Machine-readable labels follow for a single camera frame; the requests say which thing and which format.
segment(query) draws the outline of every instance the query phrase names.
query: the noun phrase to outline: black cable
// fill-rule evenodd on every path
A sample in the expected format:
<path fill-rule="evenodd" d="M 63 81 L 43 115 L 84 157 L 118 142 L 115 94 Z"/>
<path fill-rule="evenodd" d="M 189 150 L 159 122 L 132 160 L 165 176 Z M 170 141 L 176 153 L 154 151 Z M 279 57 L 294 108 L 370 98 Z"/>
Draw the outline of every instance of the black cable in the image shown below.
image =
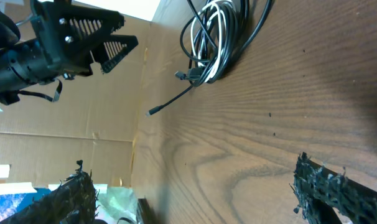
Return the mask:
<path fill-rule="evenodd" d="M 166 107 L 173 101 L 180 98 L 182 95 L 186 94 L 186 92 L 190 91 L 193 87 L 198 87 L 205 82 L 214 83 L 219 78 L 221 78 L 224 74 L 224 71 L 238 61 L 241 54 L 259 33 L 264 24 L 264 21 L 266 21 L 272 5 L 272 0 L 268 0 L 266 2 L 262 16 L 259 22 L 256 24 L 254 31 L 246 40 L 244 40 L 242 36 L 246 30 L 246 26 L 249 20 L 249 0 L 240 0 L 240 10 L 238 12 L 233 10 L 233 6 L 231 6 L 230 2 L 218 2 L 220 12 L 223 13 L 225 17 L 223 23 L 226 29 L 215 25 L 218 24 L 217 17 L 214 17 L 212 20 L 210 20 L 210 17 L 214 13 L 216 13 L 216 9 L 214 7 L 212 7 L 211 9 L 207 8 L 202 11 L 200 15 L 198 15 L 198 11 L 195 9 L 192 1 L 187 0 L 187 2 L 194 13 L 194 16 L 188 21 L 188 23 L 186 23 L 186 25 L 184 25 L 183 30 L 180 33 L 180 46 L 186 56 L 190 59 L 188 64 L 189 71 L 184 75 L 179 74 L 179 78 L 181 80 L 188 80 L 190 82 L 190 86 L 181 94 L 168 101 L 166 104 L 156 106 L 155 108 L 148 111 L 147 116 L 153 115 L 156 112 L 160 111 L 162 108 Z M 198 52 L 198 49 L 203 50 L 201 55 L 199 55 L 201 56 L 201 58 L 194 56 L 192 50 L 191 53 L 189 53 L 185 48 L 183 42 L 185 31 L 194 19 L 196 19 L 196 22 L 200 24 L 201 29 L 197 31 L 195 38 L 193 38 L 193 46 L 196 52 Z M 220 55 L 218 55 L 219 46 L 215 44 L 215 40 L 211 37 L 212 31 L 217 31 L 216 29 L 214 30 L 215 27 L 217 27 L 218 30 L 222 29 L 223 41 L 221 43 L 219 40 L 219 35 L 216 35 L 218 44 L 221 44 Z M 195 62 L 195 68 L 192 68 L 192 62 Z"/>

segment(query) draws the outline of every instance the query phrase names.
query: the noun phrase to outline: silver screw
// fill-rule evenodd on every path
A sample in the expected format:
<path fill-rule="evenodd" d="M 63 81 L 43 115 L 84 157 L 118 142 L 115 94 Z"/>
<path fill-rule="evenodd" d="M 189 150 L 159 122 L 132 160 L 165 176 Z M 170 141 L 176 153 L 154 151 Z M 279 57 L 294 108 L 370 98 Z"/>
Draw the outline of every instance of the silver screw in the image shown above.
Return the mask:
<path fill-rule="evenodd" d="M 66 41 L 67 43 L 72 43 L 72 42 L 74 41 L 74 38 L 71 37 L 71 36 L 68 36 L 68 37 L 65 37 L 65 41 Z"/>
<path fill-rule="evenodd" d="M 64 25 L 67 23 L 67 21 L 64 18 L 59 19 L 58 22 L 60 23 L 60 25 Z"/>

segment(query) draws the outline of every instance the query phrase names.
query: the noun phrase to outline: black wire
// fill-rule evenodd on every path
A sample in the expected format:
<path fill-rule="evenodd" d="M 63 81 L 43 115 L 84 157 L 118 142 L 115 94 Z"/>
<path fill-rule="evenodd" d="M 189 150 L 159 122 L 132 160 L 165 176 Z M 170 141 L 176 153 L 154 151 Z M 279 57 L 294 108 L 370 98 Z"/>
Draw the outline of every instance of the black wire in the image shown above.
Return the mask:
<path fill-rule="evenodd" d="M 173 101 L 180 98 L 182 95 L 186 94 L 186 92 L 190 91 L 193 87 L 198 87 L 202 85 L 205 80 L 207 80 L 207 77 L 209 76 L 217 57 L 220 58 L 220 64 L 218 67 L 218 70 L 216 71 L 216 74 L 213 78 L 210 78 L 207 83 L 214 83 L 219 78 L 222 77 L 224 74 L 224 71 L 233 66 L 234 63 L 238 61 L 241 54 L 245 51 L 245 49 L 248 47 L 248 45 L 252 42 L 252 40 L 256 37 L 256 35 L 259 33 L 260 29 L 262 28 L 264 21 L 266 21 L 266 18 L 269 14 L 269 11 L 271 9 L 272 0 L 268 0 L 266 2 L 266 5 L 264 7 L 262 16 L 259 20 L 259 22 L 256 24 L 256 27 L 254 28 L 254 31 L 251 33 L 251 35 L 244 40 L 243 34 L 245 33 L 246 26 L 248 24 L 249 20 L 249 0 L 240 0 L 240 12 L 237 13 L 234 10 L 232 10 L 231 7 L 228 7 L 224 4 L 220 4 L 219 8 L 220 11 L 224 13 L 225 20 L 226 20 L 226 28 L 225 30 L 226 34 L 223 35 L 223 45 L 220 46 L 222 49 L 222 53 L 218 55 L 218 46 L 216 46 L 215 41 L 211 37 L 211 33 L 213 29 L 215 28 L 215 20 L 216 17 L 213 18 L 212 21 L 209 21 L 208 18 L 216 12 L 216 9 L 206 9 L 202 13 L 202 18 L 197 14 L 197 10 L 194 7 L 192 0 L 187 0 L 188 5 L 190 6 L 192 12 L 194 13 L 194 16 L 184 25 L 181 33 L 180 33 L 180 46 L 184 52 L 184 54 L 190 59 L 188 63 L 188 68 L 192 68 L 192 62 L 195 62 L 196 69 L 203 69 L 202 74 L 194 80 L 193 78 L 187 77 L 187 80 L 190 82 L 190 86 L 184 90 L 181 94 L 177 95 L 175 98 L 171 99 L 164 105 L 157 106 L 153 109 L 151 109 L 148 114 L 152 115 L 158 111 L 160 111 L 162 108 L 166 107 L 167 105 L 171 104 Z M 201 29 L 197 31 L 195 34 L 195 38 L 193 40 L 194 43 L 194 49 L 198 52 L 198 49 L 201 46 L 202 41 L 205 42 L 205 49 L 202 51 L 201 58 L 193 56 L 193 51 L 189 53 L 188 50 L 184 46 L 183 37 L 185 34 L 185 31 L 187 27 L 193 22 L 194 19 L 197 19 L 197 22 L 200 24 Z M 198 63 L 202 63 L 205 66 L 202 68 L 198 68 Z"/>

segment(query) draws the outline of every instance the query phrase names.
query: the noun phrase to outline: wooden surface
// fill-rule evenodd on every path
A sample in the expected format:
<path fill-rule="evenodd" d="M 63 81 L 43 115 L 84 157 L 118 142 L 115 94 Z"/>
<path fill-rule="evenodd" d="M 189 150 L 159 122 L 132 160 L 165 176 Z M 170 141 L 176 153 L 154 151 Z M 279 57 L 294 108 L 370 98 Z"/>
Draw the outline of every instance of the wooden surface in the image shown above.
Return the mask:
<path fill-rule="evenodd" d="M 275 1 L 226 78 L 145 118 L 189 85 L 174 73 L 190 17 L 161 1 L 147 41 L 132 183 L 161 223 L 305 223 L 289 187 L 303 151 L 377 190 L 377 1 Z"/>

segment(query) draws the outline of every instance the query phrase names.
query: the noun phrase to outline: wooden table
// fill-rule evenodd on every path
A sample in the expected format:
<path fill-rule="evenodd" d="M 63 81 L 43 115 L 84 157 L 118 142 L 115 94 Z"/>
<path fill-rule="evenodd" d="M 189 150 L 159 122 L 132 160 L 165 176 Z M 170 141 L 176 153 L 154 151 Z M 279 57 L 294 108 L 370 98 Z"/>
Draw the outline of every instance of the wooden table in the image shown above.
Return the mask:
<path fill-rule="evenodd" d="M 226 78 L 146 118 L 189 85 L 191 17 L 162 0 L 146 43 L 132 182 L 161 223 L 305 223 L 289 187 L 304 151 L 377 190 L 377 1 L 276 0 Z"/>

